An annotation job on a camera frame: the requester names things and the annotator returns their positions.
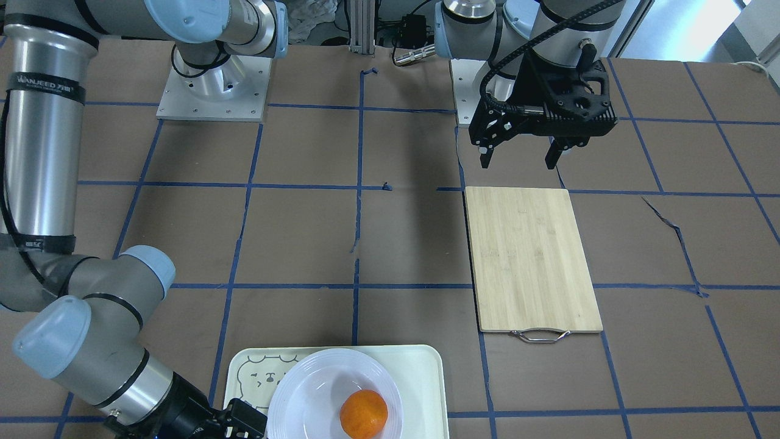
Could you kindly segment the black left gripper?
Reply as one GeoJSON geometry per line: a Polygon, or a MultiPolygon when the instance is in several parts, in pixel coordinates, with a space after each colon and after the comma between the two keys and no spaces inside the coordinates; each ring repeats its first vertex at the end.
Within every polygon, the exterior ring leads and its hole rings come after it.
{"type": "Polygon", "coordinates": [[[602,137],[617,125],[609,95],[609,79],[601,59],[580,53],[590,60],[584,66],[554,66],[535,53],[524,56],[507,103],[536,114],[499,112],[480,104],[470,124],[470,140],[479,147],[480,166],[490,167],[496,147],[519,134],[551,137],[544,157],[548,170],[557,167],[562,154],[587,145],[591,137],[602,137]]]}

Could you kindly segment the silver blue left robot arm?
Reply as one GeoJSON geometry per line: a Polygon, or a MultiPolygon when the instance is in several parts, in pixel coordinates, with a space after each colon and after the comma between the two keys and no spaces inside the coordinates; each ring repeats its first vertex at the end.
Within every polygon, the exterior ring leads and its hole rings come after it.
{"type": "Polygon", "coordinates": [[[451,61],[458,122],[487,168],[520,134],[550,137],[545,164],[618,122],[601,61],[621,1],[441,1],[434,47],[451,61]]]}

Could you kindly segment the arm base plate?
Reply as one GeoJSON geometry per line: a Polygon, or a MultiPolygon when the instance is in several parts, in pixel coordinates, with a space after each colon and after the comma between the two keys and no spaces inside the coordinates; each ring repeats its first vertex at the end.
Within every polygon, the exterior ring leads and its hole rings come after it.
{"type": "MultiPolygon", "coordinates": [[[[490,64],[484,60],[452,59],[450,61],[452,91],[459,127],[469,127],[480,101],[480,82],[489,70],[490,64]]],[[[488,84],[487,90],[495,93],[496,98],[505,100],[510,97],[513,87],[513,79],[496,75],[488,84]]]]}
{"type": "Polygon", "coordinates": [[[178,52],[174,61],[158,106],[159,119],[262,122],[271,59],[233,55],[200,77],[178,52]]]}

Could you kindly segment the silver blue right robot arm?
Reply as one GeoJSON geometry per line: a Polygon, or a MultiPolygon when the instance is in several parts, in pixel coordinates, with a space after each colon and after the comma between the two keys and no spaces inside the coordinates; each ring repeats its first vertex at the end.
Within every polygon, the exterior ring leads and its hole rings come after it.
{"type": "Polygon", "coordinates": [[[207,72],[233,55],[283,57],[275,1],[8,1],[15,53],[2,111],[2,308],[35,312],[12,350],[105,414],[117,438],[262,438],[267,416],[239,398],[215,409],[139,344],[176,269],[150,246],[112,260],[76,255],[85,80],[101,37],[189,44],[207,72]]]}

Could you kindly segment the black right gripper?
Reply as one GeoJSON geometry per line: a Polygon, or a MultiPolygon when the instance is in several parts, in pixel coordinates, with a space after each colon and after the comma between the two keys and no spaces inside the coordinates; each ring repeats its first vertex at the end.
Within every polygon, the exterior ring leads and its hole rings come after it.
{"type": "Polygon", "coordinates": [[[212,408],[176,373],[141,373],[107,410],[104,426],[116,438],[265,438],[268,423],[240,398],[212,408]]]}

